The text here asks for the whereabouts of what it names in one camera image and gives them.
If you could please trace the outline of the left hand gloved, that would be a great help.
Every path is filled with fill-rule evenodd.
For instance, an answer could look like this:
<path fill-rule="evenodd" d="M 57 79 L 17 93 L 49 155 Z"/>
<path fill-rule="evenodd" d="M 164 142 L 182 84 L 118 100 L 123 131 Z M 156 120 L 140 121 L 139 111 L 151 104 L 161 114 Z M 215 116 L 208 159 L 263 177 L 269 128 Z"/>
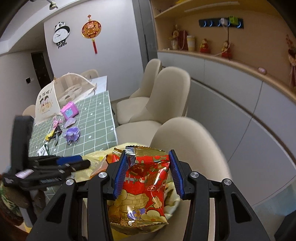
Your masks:
<path fill-rule="evenodd" d="M 27 210 L 30 205 L 33 206 L 36 217 L 39 217 L 46 206 L 46 196 L 41 190 L 36 192 L 34 197 L 26 197 L 24 190 L 4 186 L 1 176 L 1 215 L 5 221 L 20 226 L 24 222 L 20 208 Z"/>

